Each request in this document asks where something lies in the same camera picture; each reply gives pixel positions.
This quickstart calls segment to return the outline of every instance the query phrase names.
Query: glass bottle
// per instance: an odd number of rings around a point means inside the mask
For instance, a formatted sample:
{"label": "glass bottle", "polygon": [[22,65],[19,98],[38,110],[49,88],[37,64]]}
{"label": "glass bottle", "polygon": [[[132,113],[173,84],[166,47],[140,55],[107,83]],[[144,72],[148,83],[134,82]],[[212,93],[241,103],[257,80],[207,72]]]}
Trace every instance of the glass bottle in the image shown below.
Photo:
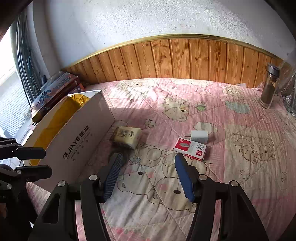
{"label": "glass bottle", "polygon": [[262,107],[269,109],[274,98],[274,93],[277,89],[277,80],[279,78],[280,70],[278,67],[268,63],[266,71],[266,79],[262,87],[259,104],[262,105]]}

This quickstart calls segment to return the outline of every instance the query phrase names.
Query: white textured wall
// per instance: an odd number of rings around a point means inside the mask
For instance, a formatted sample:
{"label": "white textured wall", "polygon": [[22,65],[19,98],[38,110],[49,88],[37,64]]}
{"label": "white textured wall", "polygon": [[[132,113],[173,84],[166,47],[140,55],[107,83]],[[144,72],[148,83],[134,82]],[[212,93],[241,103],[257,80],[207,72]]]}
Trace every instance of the white textured wall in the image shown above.
{"label": "white textured wall", "polygon": [[295,46],[264,0],[46,0],[45,13],[62,67],[117,43],[167,33],[238,39],[283,59]]}
{"label": "white textured wall", "polygon": [[28,5],[27,26],[40,74],[49,78],[61,69],[61,65],[48,34],[44,17],[44,0],[33,1]]}

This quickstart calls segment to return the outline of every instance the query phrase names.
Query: white phone charger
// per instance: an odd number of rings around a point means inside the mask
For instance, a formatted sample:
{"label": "white phone charger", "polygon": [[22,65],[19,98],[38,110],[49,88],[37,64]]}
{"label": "white phone charger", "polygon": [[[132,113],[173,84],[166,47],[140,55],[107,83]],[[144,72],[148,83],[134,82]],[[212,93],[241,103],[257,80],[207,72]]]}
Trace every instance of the white phone charger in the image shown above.
{"label": "white phone charger", "polygon": [[206,144],[209,138],[209,134],[207,131],[190,131],[190,135],[184,136],[191,141],[195,141],[198,143]]}

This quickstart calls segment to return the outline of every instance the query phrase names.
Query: blue gripper pad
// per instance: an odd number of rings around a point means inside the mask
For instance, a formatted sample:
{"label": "blue gripper pad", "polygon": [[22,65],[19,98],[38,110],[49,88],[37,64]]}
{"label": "blue gripper pad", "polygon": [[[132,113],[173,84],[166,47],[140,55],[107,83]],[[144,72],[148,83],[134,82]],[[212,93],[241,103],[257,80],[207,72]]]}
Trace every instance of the blue gripper pad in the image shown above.
{"label": "blue gripper pad", "polygon": [[119,153],[109,171],[109,174],[104,182],[104,200],[111,197],[114,186],[116,184],[119,172],[122,167],[123,156]]}
{"label": "blue gripper pad", "polygon": [[190,166],[188,165],[183,154],[178,153],[175,156],[175,168],[179,176],[183,191],[185,193],[185,197],[187,197],[190,202],[193,202],[195,199],[195,195],[193,192],[193,183],[189,177],[189,173],[187,172],[188,167]]}

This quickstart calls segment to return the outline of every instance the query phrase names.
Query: window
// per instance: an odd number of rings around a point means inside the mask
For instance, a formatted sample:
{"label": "window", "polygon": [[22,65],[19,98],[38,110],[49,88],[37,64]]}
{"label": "window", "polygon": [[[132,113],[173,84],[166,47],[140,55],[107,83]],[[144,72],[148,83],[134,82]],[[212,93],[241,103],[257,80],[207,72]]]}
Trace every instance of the window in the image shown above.
{"label": "window", "polygon": [[[0,137],[16,138],[21,143],[30,124],[30,106],[15,68],[8,30],[0,41]],[[15,168],[19,160],[11,158],[0,163]]]}

